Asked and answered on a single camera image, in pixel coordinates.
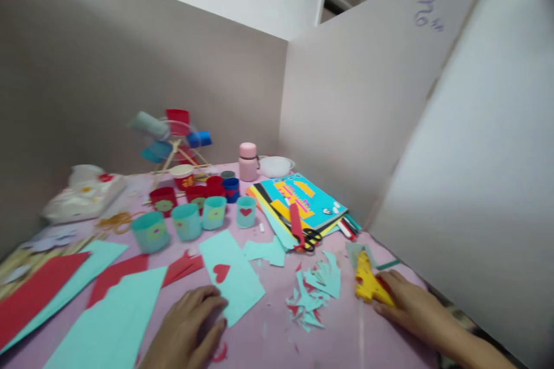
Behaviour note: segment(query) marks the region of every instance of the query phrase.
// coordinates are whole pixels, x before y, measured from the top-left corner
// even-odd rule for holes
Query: heart
[[[215,282],[218,284],[221,284],[225,281],[227,278],[227,274],[229,273],[229,269],[231,268],[230,265],[226,264],[217,264],[214,267],[214,274],[216,274]]]

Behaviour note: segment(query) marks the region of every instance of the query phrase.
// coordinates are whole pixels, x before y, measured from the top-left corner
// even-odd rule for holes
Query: white partition
[[[368,0],[289,43],[279,150],[360,221],[404,151],[473,3]]]
[[[553,0],[481,0],[370,228],[530,369],[554,367]]]

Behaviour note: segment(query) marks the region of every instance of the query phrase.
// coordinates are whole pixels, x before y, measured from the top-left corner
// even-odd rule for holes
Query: light blue paper
[[[43,308],[27,325],[17,333],[10,343],[8,343],[0,353],[4,353],[15,343],[27,336],[42,323],[57,313],[63,306],[69,303],[77,294],[85,288],[88,283],[95,279],[102,271],[110,266],[117,257],[126,249],[127,245],[116,244],[101,240],[92,241],[81,252],[91,252],[87,260],[72,275],[69,281],[54,296],[54,298]]]
[[[166,271],[131,274],[110,288],[81,314],[44,369],[132,369]]]
[[[228,230],[205,240],[199,249],[210,280],[229,301],[223,315],[232,327],[264,296],[264,287]],[[221,284],[215,281],[214,267],[218,264],[231,266]]]

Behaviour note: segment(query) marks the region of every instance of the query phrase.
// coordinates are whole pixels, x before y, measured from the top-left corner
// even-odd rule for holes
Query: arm
[[[394,270],[378,277],[389,289],[397,308],[376,304],[377,313],[465,369],[515,369],[493,346],[462,329],[432,294]]]

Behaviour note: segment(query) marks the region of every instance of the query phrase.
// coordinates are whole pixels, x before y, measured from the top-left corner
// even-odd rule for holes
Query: yellow tool
[[[391,296],[377,281],[377,278],[371,272],[371,261],[364,250],[358,256],[358,269],[356,271],[356,297],[361,298],[366,303],[371,303],[373,298],[383,304],[396,307]]]

